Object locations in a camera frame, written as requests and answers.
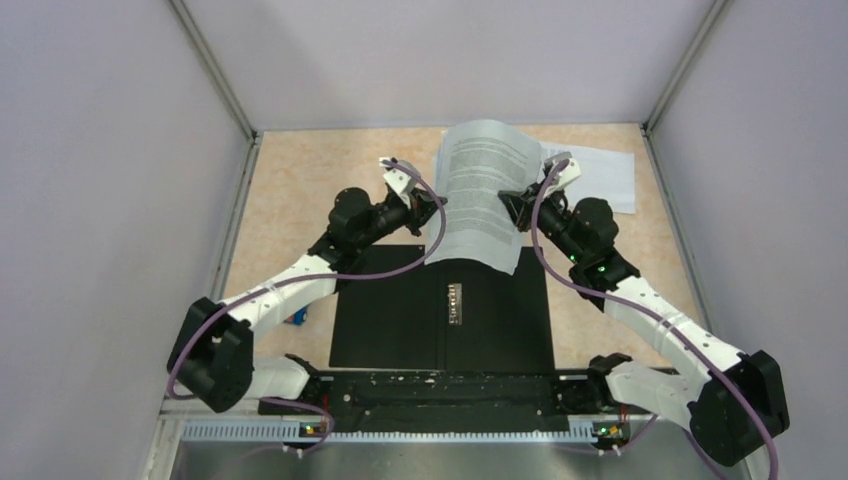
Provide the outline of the printed paper stack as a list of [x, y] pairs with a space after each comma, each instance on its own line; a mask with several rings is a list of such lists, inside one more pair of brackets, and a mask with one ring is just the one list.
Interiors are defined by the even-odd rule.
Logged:
[[523, 192], [540, 168], [540, 142], [505, 123], [474, 120], [445, 130], [433, 189], [447, 199], [447, 223], [425, 263], [474, 260], [512, 275], [523, 239], [498, 193]]

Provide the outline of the teal folder black inside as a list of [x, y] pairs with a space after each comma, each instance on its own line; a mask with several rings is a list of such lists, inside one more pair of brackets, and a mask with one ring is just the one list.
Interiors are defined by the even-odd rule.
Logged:
[[474, 260], [349, 282], [337, 297], [334, 368], [547, 373], [555, 368], [546, 274], [532, 248], [514, 273]]

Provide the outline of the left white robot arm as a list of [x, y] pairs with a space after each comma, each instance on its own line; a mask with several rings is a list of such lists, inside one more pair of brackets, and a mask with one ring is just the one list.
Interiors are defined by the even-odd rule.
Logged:
[[358, 187], [339, 192], [326, 230], [293, 265], [229, 300], [201, 297], [188, 307], [166, 364], [167, 395], [215, 413], [232, 408], [253, 382], [260, 334], [347, 283], [372, 280], [361, 271], [366, 250], [402, 228], [420, 235], [431, 218], [445, 218], [447, 202], [428, 187], [389, 190], [378, 203]]

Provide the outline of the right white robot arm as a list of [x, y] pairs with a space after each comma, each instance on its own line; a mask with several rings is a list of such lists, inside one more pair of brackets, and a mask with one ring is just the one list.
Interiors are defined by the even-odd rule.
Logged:
[[568, 208], [563, 193], [543, 198], [537, 184], [497, 197], [519, 231], [544, 236], [572, 262], [566, 286], [631, 329], [675, 370], [663, 373], [624, 354], [596, 357], [586, 385], [589, 404], [600, 412], [626, 404], [658, 415], [726, 467], [764, 448], [768, 476], [776, 478], [774, 440], [790, 425], [777, 360], [722, 341], [664, 300], [616, 249], [619, 227], [607, 201], [585, 198]]

